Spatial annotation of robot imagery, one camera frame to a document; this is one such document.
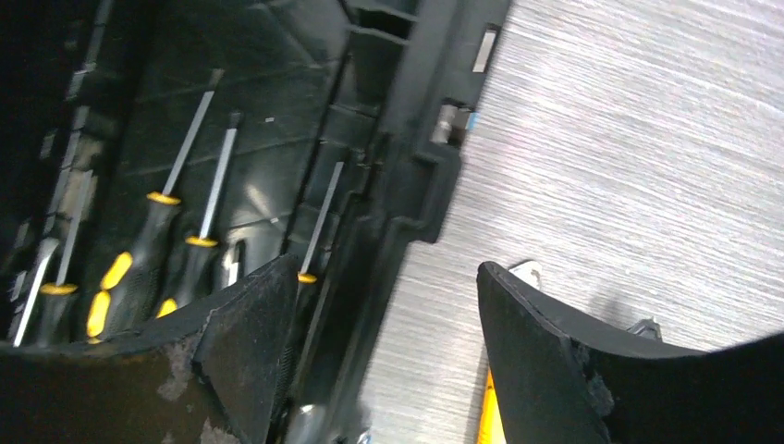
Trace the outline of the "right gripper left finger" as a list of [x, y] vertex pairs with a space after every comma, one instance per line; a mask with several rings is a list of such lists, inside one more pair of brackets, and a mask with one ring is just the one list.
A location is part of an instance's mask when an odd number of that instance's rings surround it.
[[263, 443], [296, 311], [285, 254], [96, 344], [1, 348], [5, 443]]

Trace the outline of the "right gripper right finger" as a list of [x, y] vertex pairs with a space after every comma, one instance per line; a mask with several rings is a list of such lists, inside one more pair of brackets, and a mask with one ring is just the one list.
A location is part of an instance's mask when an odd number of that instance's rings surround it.
[[478, 305], [510, 443], [779, 443], [783, 337], [697, 351], [613, 327], [494, 262]]

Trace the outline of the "short stubby screwdriver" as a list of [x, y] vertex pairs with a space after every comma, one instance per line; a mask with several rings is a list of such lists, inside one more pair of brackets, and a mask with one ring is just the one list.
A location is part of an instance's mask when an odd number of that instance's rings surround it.
[[40, 291], [41, 285], [43, 284], [46, 270], [52, 260], [53, 255], [55, 254], [58, 245], [59, 240], [55, 238], [46, 238], [41, 242], [34, 267], [31, 270], [32, 282], [30, 291], [24, 305], [22, 316], [18, 323], [17, 332], [13, 338], [14, 347], [19, 347], [24, 340], [38, 293]]

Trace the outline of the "black plastic toolbox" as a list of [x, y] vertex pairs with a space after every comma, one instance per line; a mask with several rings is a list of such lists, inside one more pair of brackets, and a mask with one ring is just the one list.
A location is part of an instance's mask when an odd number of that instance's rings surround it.
[[[163, 189], [215, 69], [224, 70], [172, 194], [158, 291], [197, 234], [229, 115], [243, 113], [211, 236], [207, 296], [279, 256], [296, 311], [263, 443], [368, 443], [361, 385], [409, 246], [433, 243], [509, 1], [5, 1], [1, 5], [1, 348], [13, 346], [41, 242], [92, 189], [68, 280], [67, 342]], [[314, 256], [298, 273], [336, 162]]]

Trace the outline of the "small black screwdriver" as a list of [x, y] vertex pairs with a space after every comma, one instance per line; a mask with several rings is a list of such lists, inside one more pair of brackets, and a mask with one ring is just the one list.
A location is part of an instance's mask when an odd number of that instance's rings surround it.
[[[539, 262], [533, 259], [525, 259], [510, 267], [508, 271], [526, 284], [537, 290], [541, 289], [543, 267]], [[659, 342], [663, 341], [661, 326], [656, 322], [654, 317], [638, 321], [629, 327], [627, 331], [637, 336], [657, 340]]]

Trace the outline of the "yellow utility knife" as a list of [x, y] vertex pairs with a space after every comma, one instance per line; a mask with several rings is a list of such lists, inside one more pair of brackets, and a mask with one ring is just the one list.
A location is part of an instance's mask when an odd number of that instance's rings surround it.
[[477, 432], [477, 444], [506, 444], [506, 437], [498, 409], [496, 387], [490, 369], [484, 384], [484, 398]]

